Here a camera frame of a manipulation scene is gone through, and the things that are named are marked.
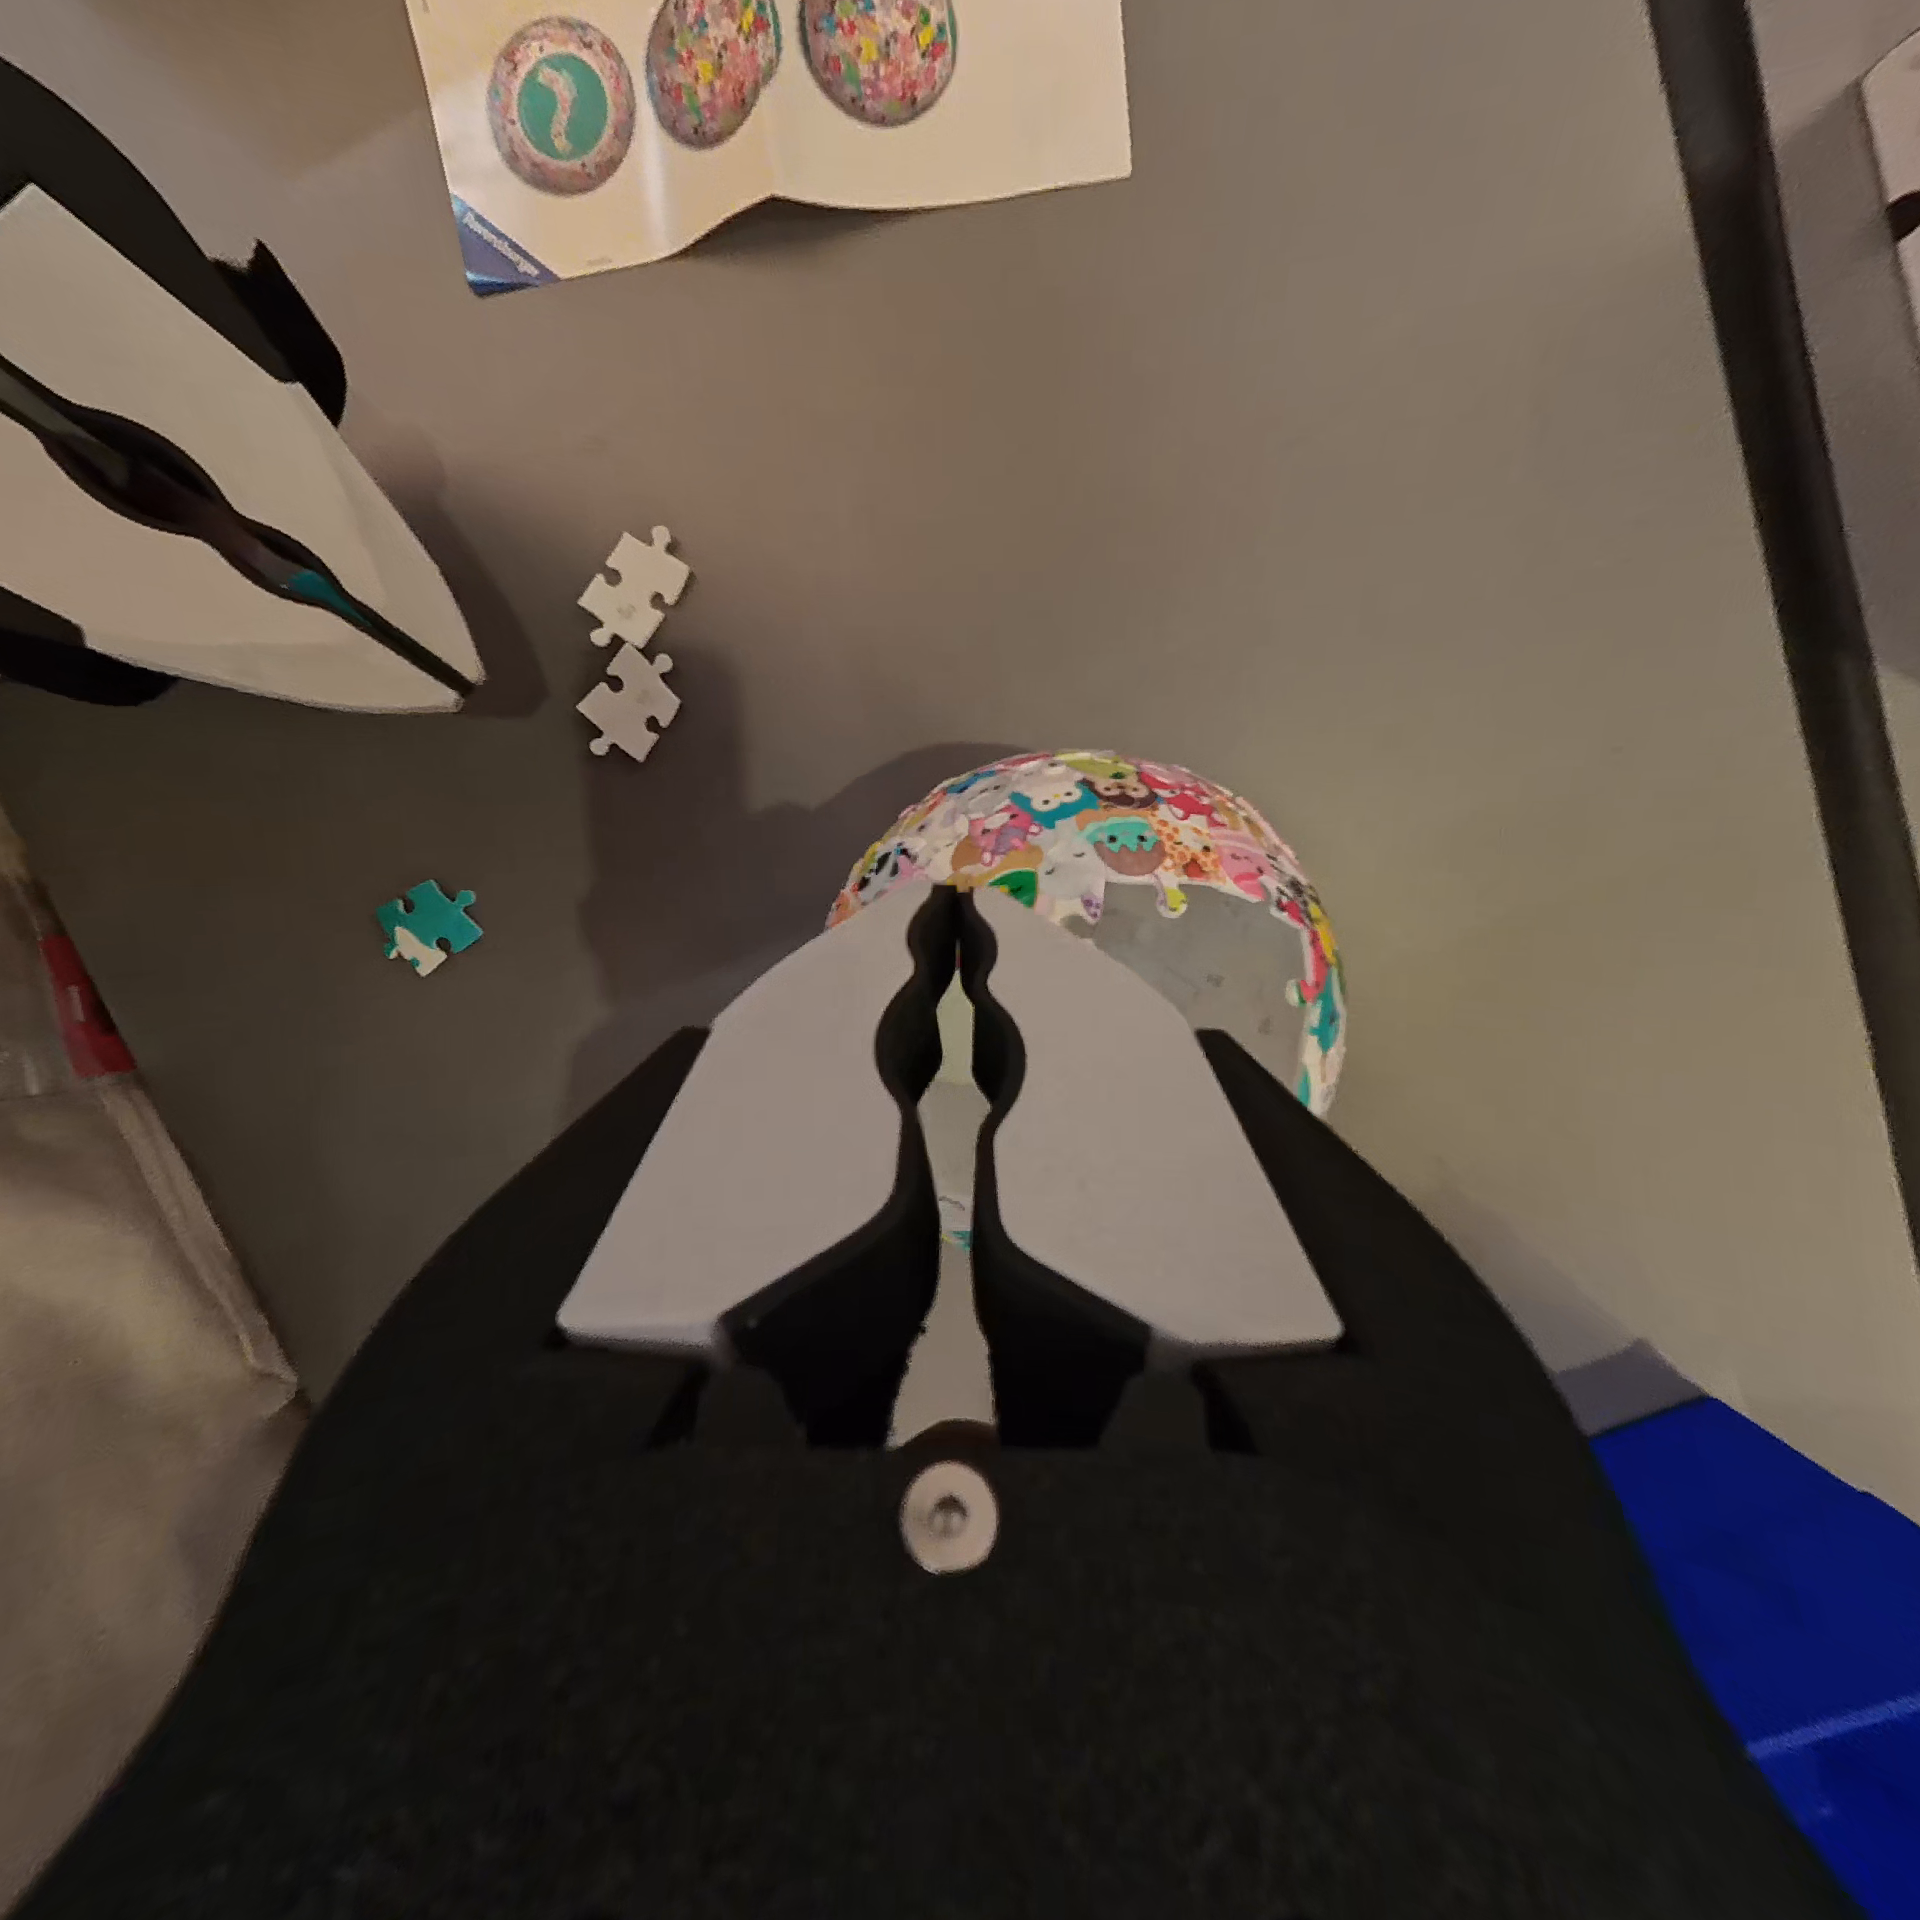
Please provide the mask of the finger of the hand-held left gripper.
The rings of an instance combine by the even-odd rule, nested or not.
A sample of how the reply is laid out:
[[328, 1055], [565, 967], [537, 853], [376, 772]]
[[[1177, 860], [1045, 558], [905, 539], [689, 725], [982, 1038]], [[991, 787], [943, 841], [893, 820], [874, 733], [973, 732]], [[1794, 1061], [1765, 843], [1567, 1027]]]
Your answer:
[[313, 461], [326, 433], [346, 444], [310, 392], [34, 185], [3, 233], [5, 421], [112, 512], [205, 539], [259, 584], [321, 568], [230, 496]]
[[254, 583], [211, 544], [112, 512], [5, 421], [5, 609], [59, 616], [97, 656], [181, 680], [350, 712], [456, 710], [473, 638], [438, 561], [346, 444], [280, 468], [237, 508], [312, 556], [339, 604]]

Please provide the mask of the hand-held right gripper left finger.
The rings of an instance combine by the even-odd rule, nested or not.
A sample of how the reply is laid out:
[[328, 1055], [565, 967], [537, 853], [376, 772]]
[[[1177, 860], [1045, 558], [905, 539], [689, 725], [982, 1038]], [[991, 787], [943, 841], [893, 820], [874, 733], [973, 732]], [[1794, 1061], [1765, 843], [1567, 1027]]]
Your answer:
[[731, 998], [561, 1305], [573, 1347], [746, 1369], [811, 1444], [885, 1447], [941, 1287], [957, 945], [957, 891], [914, 880]]

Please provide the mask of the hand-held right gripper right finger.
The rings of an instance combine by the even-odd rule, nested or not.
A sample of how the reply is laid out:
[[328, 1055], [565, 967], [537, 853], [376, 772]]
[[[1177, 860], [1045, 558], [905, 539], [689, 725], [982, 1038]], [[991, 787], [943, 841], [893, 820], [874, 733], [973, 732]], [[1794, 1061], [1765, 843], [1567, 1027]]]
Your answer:
[[1005, 891], [953, 909], [999, 1439], [1096, 1448], [1145, 1375], [1331, 1351], [1342, 1316], [1177, 1003]]

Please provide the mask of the teal and white puzzle piece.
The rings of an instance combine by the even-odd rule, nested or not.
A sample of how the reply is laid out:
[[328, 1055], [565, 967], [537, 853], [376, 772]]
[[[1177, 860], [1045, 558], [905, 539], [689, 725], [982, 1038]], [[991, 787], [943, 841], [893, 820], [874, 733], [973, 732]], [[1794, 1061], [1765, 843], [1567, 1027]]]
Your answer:
[[289, 567], [274, 590], [289, 601], [330, 613], [360, 633], [367, 633], [383, 645], [386, 641], [386, 633], [377, 616], [323, 568]]

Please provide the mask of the colourful puzzle ball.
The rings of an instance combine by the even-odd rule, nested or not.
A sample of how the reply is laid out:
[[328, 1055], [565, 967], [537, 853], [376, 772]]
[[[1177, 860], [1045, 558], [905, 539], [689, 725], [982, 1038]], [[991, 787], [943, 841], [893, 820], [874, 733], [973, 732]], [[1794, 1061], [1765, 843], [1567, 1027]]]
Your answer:
[[984, 760], [871, 841], [827, 925], [914, 880], [993, 889], [1090, 941], [1331, 1115], [1351, 1038], [1338, 936], [1303, 861], [1225, 784], [1104, 750]]

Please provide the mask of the printed puzzle leaflet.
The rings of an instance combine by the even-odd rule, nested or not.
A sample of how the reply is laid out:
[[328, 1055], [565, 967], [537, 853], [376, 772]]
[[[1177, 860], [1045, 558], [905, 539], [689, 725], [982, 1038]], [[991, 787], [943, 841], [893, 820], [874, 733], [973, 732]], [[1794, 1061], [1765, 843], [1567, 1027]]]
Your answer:
[[410, 3], [470, 288], [1133, 174], [1121, 3]]

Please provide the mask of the person's cream sweatshirt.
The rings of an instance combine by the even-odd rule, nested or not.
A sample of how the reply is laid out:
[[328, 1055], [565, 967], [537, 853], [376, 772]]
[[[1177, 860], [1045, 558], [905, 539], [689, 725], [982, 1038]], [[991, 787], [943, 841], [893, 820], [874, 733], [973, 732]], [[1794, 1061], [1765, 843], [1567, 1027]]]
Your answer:
[[10, 823], [3, 961], [5, 1693], [162, 1693], [305, 1392]]

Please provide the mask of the blue plastic bin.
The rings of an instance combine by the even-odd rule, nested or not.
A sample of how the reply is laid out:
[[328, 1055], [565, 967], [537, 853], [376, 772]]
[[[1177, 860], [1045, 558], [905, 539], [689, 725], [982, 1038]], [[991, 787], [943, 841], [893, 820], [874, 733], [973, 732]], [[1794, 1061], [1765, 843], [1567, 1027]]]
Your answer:
[[1717, 1398], [1594, 1437], [1722, 1715], [1837, 1879], [1919, 1916], [1919, 1527]]

